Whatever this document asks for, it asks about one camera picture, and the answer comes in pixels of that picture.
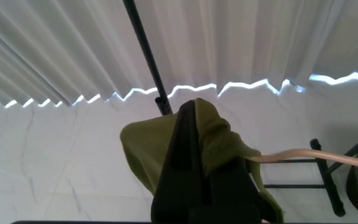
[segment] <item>towel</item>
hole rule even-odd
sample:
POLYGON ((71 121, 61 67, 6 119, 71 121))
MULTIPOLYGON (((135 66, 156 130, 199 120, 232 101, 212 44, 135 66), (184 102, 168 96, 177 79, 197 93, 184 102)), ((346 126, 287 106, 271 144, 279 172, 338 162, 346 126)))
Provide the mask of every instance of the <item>towel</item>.
MULTIPOLYGON (((240 135, 231 131, 230 124, 220 117, 210 102, 197 98, 195 107, 199 142, 203 146, 201 160, 205 176, 236 157, 260 155, 258 150, 244 144, 240 135)), ((158 185, 176 119, 176 114, 161 116, 128 124, 121 131, 120 138, 129 167, 152 194, 158 185)), ((264 189, 260 164, 247 162, 260 196, 274 209, 275 221, 282 223, 282 209, 264 189)))

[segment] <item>tan cable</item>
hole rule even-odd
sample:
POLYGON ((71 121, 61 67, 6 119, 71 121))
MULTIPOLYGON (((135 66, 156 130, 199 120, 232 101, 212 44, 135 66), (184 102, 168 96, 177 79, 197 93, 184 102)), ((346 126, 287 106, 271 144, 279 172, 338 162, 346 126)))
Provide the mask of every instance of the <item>tan cable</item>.
POLYGON ((338 155, 330 152, 318 151, 314 149, 289 149, 275 154, 262 155, 257 157, 246 157, 246 159, 259 163, 265 163, 265 162, 276 162, 276 161, 289 159, 292 157, 300 157, 300 156, 315 157, 319 159, 342 162, 344 164, 350 164, 358 167, 358 158, 338 155))

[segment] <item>metal rack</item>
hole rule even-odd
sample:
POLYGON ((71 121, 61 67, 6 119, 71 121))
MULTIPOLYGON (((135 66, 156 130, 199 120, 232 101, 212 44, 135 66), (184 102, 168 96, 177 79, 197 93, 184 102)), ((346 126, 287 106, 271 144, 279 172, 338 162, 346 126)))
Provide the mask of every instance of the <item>metal rack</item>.
MULTIPOLYGON (((155 85, 157 87, 159 97, 155 99, 155 102, 162 115, 172 114, 172 109, 165 92, 160 74, 155 64, 153 53, 151 51, 149 41, 147 40, 142 22, 140 20, 139 14, 137 12, 134 0, 123 0, 124 5, 128 11, 129 18, 134 27, 136 36, 139 40, 139 44, 143 50, 144 57, 147 61, 147 65, 150 68, 150 72, 153 76, 155 85)), ((321 150, 321 145, 317 139, 310 141, 310 146, 314 150, 321 150)), ((347 153, 346 156, 354 156, 358 153, 358 143, 352 147, 347 153)), ((342 164, 335 162, 333 165, 327 165, 327 162, 324 159, 294 159, 294 160, 285 160, 272 163, 316 163, 323 179, 323 184, 266 184, 264 185, 267 189, 326 189, 328 197, 331 201, 334 213, 342 217, 346 214, 341 198, 339 197, 337 188, 333 181, 331 174, 339 168, 342 164)))

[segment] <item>white wall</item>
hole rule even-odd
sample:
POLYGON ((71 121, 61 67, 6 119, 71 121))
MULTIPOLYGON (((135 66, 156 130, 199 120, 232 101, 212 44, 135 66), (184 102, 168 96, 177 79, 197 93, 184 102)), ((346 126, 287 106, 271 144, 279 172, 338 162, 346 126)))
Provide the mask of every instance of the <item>white wall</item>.
MULTIPOLYGON (((0 106, 0 223, 15 220, 149 220, 151 195, 131 174, 119 133, 128 123, 159 116, 156 93, 79 102, 72 108, 0 106)), ((202 97, 212 102, 244 142, 262 153, 310 147, 345 153, 358 141, 358 81, 329 86, 310 81, 302 93, 288 85, 278 95, 265 86, 180 90, 173 109, 202 97)), ((324 190, 271 190, 287 222, 356 222, 344 193, 344 166, 334 177, 347 215, 333 214, 324 190)), ((268 183, 320 183, 310 164, 263 165, 268 183)))

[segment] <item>green cloth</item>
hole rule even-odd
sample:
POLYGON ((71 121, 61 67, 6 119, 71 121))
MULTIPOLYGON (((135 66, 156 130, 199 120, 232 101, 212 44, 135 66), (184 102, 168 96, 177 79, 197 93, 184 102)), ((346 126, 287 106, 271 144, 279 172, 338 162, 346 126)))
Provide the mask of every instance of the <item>green cloth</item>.
MULTIPOLYGON (((220 117, 216 108, 208 101, 197 98, 196 124, 204 174, 236 157, 259 156, 258 150, 245 145, 240 135, 230 130, 230 124, 220 117)), ((145 187, 154 194, 171 140, 177 115, 167 115, 147 121, 128 124, 121 131, 121 142, 129 167, 145 187)), ((274 198, 264 189, 260 176, 260 165, 250 162, 250 173, 259 189, 259 194, 276 211, 277 221, 283 222, 283 213, 274 198)))

